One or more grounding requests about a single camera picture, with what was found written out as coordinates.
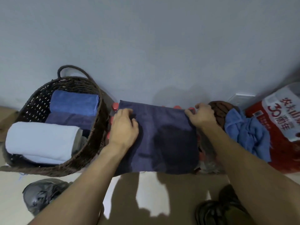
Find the floor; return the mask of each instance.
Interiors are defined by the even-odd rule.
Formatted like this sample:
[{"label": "floor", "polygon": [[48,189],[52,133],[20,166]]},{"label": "floor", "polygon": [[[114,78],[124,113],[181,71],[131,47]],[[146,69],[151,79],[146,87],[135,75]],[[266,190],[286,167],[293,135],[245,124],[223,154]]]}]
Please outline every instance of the floor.
[{"label": "floor", "polygon": [[[62,177],[74,181],[80,174]],[[300,183],[300,173],[289,175]],[[25,225],[32,220],[22,191],[30,183],[47,178],[0,172],[1,224]],[[102,224],[195,224],[197,204],[216,199],[228,183],[226,175],[167,175],[155,172],[131,173],[112,179],[104,199]]]}]

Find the left hand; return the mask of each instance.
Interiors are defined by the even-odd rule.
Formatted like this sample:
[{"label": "left hand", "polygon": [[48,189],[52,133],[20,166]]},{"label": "left hand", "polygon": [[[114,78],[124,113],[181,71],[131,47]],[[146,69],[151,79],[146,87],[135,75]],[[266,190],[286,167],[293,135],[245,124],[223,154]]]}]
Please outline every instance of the left hand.
[{"label": "left hand", "polygon": [[133,145],[139,134],[139,124],[133,118],[129,119],[132,109],[120,109],[115,114],[110,130],[110,145],[120,146],[127,150]]}]

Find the red plastic bag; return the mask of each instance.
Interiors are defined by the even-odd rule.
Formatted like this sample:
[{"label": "red plastic bag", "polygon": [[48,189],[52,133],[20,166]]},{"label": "red plastic bag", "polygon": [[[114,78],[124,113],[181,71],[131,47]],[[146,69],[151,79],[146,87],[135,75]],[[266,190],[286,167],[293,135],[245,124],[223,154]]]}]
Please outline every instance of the red plastic bag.
[{"label": "red plastic bag", "polygon": [[245,111],[270,132],[269,164],[282,173],[300,171],[300,82],[289,84]]}]

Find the wicker basket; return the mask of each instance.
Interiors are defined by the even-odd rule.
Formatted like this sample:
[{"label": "wicker basket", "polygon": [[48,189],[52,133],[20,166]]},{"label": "wicker basket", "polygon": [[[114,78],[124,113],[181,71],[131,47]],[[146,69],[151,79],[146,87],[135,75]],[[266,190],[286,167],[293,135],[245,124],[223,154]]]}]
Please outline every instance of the wicker basket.
[{"label": "wicker basket", "polygon": [[[86,75],[88,79],[74,76],[61,77],[60,72],[64,68],[77,69]],[[45,122],[50,113],[50,100],[52,93],[55,90],[97,94],[100,99],[98,111],[87,143],[76,155],[73,155],[70,160],[56,166],[46,166],[44,164],[29,162],[24,159],[22,155],[9,154],[5,147],[3,147],[3,156],[9,166],[1,166],[0,171],[62,177],[81,170],[92,160],[99,149],[104,146],[108,112],[106,104],[102,98],[101,89],[84,70],[73,65],[60,67],[57,71],[57,75],[57,79],[43,85],[33,93],[25,106],[21,109],[16,122]]]}]

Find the electrical outlet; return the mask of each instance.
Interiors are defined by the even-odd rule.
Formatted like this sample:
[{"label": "electrical outlet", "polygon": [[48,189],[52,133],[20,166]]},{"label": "electrical outlet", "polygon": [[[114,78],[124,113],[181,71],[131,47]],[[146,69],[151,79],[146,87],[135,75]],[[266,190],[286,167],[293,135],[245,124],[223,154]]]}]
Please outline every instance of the electrical outlet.
[{"label": "electrical outlet", "polygon": [[236,93],[228,102],[234,106],[244,106],[249,100],[253,99],[255,95],[239,94]]}]

